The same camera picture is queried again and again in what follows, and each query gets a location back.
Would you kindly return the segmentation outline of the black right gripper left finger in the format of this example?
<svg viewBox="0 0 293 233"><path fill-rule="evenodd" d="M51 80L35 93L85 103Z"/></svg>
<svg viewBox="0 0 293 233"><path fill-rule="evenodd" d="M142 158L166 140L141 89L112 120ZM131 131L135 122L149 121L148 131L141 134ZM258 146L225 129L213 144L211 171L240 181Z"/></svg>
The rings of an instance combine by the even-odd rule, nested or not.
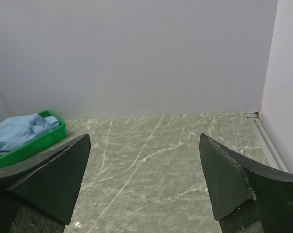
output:
<svg viewBox="0 0 293 233"><path fill-rule="evenodd" d="M62 233L69 225L91 150L80 135L0 169L0 233Z"/></svg>

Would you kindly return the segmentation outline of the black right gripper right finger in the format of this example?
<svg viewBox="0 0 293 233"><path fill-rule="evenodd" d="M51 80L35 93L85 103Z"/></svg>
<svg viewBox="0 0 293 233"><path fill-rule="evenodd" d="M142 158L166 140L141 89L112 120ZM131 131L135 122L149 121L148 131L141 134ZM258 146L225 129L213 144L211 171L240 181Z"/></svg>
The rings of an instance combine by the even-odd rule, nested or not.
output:
<svg viewBox="0 0 293 233"><path fill-rule="evenodd" d="M201 134L201 165L214 219L224 233L293 233L293 174Z"/></svg>

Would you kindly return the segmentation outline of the light blue long sleeve shirt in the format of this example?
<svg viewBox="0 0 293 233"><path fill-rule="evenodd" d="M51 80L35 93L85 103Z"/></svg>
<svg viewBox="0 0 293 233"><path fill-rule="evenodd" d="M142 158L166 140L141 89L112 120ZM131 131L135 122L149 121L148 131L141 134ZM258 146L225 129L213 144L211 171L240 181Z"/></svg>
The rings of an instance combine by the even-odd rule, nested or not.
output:
<svg viewBox="0 0 293 233"><path fill-rule="evenodd" d="M59 126L55 117L42 117L38 113L6 119L0 123L0 157Z"/></svg>

